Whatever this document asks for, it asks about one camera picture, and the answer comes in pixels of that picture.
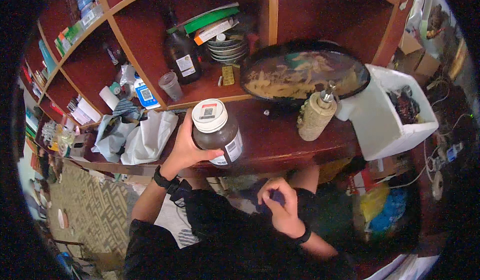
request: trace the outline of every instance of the hand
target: hand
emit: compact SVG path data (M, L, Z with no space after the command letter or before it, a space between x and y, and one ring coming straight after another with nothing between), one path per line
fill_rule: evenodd
M175 145L169 157L160 168L160 174L167 180L172 180L180 170L186 169L197 162L212 160L223 155L222 150L200 150L192 139L192 110L187 110L183 124L178 128Z
M270 199L270 190L279 190L284 198L285 205ZM279 232L291 238L298 238L305 234L305 225L297 214L297 192L283 178L267 181L257 194L258 205L265 203L272 210L272 224Z

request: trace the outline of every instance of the black watch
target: black watch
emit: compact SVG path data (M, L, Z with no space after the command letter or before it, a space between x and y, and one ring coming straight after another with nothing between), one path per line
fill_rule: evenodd
M305 233L298 238L294 238L293 241L295 241L296 244L305 243L310 239L310 235L312 235L312 230L310 230L310 227L305 224Z
M155 180L159 187L165 188L166 192L169 194L172 194L172 192L176 191L180 185L180 181L177 177L173 178L172 181L168 181L164 176L160 175L160 166L158 166L155 170L155 174L153 174L153 180Z

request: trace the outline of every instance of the white jar lid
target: white jar lid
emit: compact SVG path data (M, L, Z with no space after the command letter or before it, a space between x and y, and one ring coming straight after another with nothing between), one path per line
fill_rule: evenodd
M209 98L198 103L191 113L193 123L200 132L213 133L225 126L229 115L222 101Z

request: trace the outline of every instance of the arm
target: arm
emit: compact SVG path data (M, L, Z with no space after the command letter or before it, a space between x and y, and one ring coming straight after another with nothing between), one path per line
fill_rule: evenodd
M192 139L192 109L187 111L183 124L178 128L177 139L169 157L160 168L160 175L171 181L180 170L202 160L212 160L223 155L222 150L200 150ZM151 181L141 194L131 212L132 220L153 224L159 216L167 191Z
M284 206L270 199L270 190L279 190L283 194L285 198ZM305 234L305 225L299 219L297 212L297 192L290 187L285 179L278 178L268 181L261 188L257 197L259 205L265 203L272 210L272 223L275 229L292 239L297 239ZM322 260L330 259L338 254L334 247L313 232L308 241L302 243L301 246L308 253Z

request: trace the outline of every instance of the yellow bag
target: yellow bag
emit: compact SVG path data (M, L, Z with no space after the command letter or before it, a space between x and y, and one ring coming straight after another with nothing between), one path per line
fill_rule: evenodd
M368 223L383 210L388 193L390 193L390 188L385 182L382 182L360 197L360 208L365 222Z

